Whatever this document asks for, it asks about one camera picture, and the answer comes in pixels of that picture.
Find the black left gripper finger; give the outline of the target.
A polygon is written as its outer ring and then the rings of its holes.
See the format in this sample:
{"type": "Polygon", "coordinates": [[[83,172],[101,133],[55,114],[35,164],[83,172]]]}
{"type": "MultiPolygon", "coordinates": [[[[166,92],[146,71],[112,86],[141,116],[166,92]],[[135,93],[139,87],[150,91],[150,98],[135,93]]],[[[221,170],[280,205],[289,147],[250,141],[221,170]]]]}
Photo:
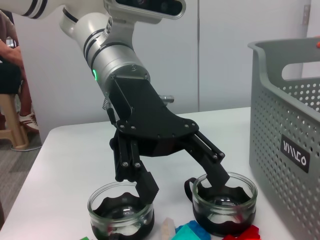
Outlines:
{"type": "Polygon", "coordinates": [[[159,187],[140,159],[138,142],[116,131],[109,144],[114,155],[115,180],[136,183],[141,202],[152,203],[159,187]]]}
{"type": "Polygon", "coordinates": [[[225,154],[200,131],[185,138],[183,147],[204,169],[213,189],[220,191],[230,178],[221,164],[225,154]]]}

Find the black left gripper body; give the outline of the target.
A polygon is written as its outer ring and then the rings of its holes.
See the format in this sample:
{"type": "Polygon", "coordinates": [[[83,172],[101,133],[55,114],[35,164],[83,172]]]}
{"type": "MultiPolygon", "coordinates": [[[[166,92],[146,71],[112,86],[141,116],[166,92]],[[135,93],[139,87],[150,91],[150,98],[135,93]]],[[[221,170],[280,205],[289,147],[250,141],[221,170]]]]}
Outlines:
{"type": "Polygon", "coordinates": [[[116,131],[136,140],[141,156],[185,150],[184,139],[199,131],[193,120],[172,113],[146,79],[115,77],[109,99],[119,117],[116,131]]]}

